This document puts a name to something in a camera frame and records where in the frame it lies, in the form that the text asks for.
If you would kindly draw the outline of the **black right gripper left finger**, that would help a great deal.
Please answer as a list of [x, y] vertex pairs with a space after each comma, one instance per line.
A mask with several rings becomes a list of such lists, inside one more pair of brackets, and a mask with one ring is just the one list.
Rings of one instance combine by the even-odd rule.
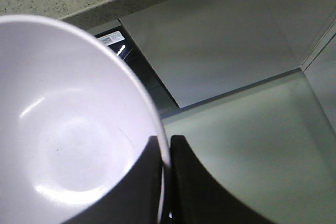
[[105, 196], [65, 223], [158, 223], [162, 159], [156, 136], [139, 159]]

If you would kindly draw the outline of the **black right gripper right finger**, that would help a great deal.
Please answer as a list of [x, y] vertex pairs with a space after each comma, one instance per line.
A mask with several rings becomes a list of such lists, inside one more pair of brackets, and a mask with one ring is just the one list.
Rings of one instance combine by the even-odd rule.
[[182, 135], [171, 137], [173, 223], [267, 223], [222, 187]]

